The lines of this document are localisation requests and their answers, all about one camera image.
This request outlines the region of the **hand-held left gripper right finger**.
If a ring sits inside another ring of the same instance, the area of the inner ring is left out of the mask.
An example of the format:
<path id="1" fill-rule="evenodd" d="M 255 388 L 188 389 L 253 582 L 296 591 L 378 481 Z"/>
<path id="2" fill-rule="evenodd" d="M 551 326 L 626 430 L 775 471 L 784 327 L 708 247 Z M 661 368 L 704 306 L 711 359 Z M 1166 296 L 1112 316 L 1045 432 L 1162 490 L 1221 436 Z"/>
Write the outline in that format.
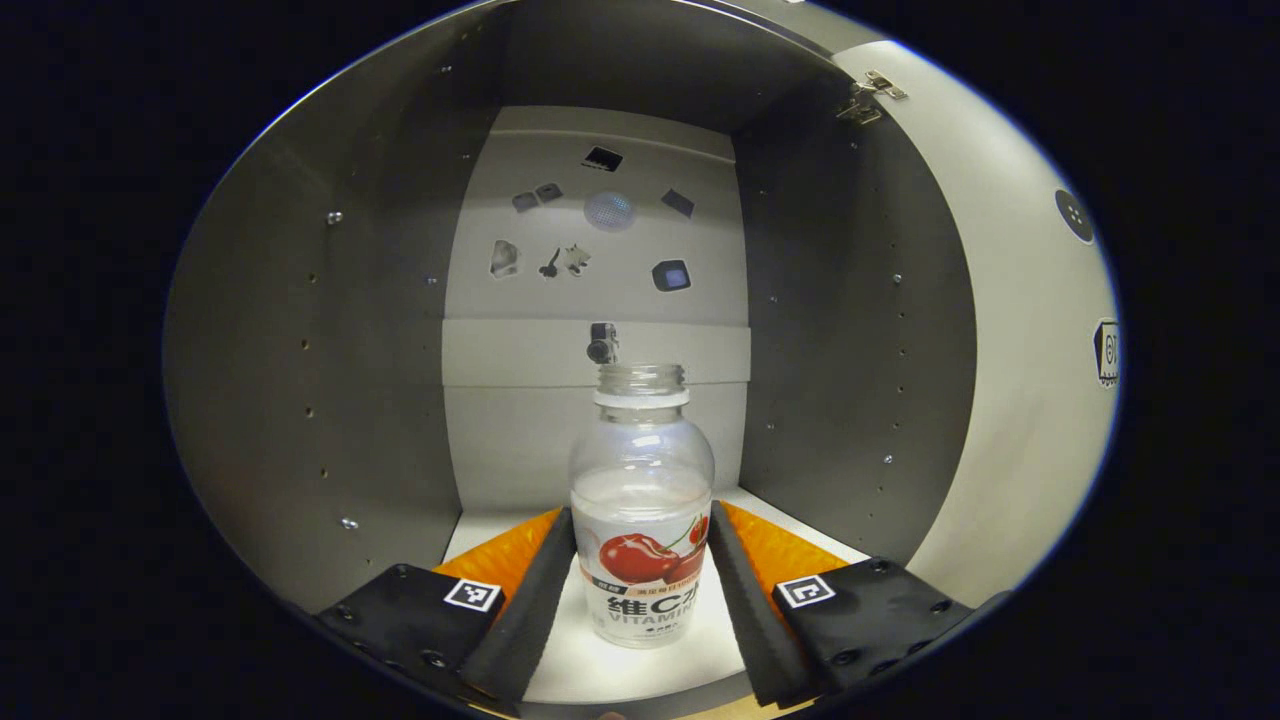
<path id="1" fill-rule="evenodd" d="M 733 503 L 712 505 L 708 541 L 762 706 L 872 692 L 974 619 L 973 607 L 897 562 L 845 561 Z"/>

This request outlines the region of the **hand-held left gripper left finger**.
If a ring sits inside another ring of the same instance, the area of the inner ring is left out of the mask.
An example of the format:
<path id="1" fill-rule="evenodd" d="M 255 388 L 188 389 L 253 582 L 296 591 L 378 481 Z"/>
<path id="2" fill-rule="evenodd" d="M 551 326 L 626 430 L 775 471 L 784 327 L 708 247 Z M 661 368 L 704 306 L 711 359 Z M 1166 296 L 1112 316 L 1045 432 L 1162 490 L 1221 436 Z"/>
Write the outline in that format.
<path id="1" fill-rule="evenodd" d="M 576 555 L 567 507 L 434 569 L 397 562 L 316 621 L 369 662 L 476 708 L 517 708 L 550 638 Z"/>

